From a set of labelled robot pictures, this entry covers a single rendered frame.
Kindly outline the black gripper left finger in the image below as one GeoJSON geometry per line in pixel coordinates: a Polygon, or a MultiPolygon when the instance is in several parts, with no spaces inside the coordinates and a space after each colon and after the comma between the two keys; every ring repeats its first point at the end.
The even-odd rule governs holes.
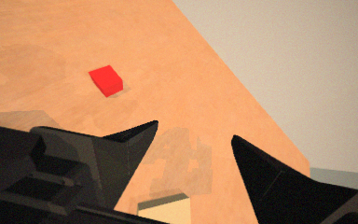
{"type": "Polygon", "coordinates": [[[99,206],[115,210],[157,130],[158,120],[152,120],[102,137],[49,126],[29,132],[42,134],[44,154],[89,165],[99,206]]]}

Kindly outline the red square block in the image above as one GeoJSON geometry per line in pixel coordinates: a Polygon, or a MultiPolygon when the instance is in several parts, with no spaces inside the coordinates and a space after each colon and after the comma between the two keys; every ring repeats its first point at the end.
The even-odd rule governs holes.
{"type": "Polygon", "coordinates": [[[89,74],[106,98],[123,90],[123,80],[111,65],[91,71],[89,74]]]}

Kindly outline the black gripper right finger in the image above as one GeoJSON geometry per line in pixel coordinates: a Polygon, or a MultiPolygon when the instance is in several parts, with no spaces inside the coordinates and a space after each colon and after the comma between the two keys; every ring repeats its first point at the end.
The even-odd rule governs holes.
{"type": "Polygon", "coordinates": [[[310,179],[236,134],[231,147],[258,224],[333,224],[358,213],[358,189],[310,179]]]}

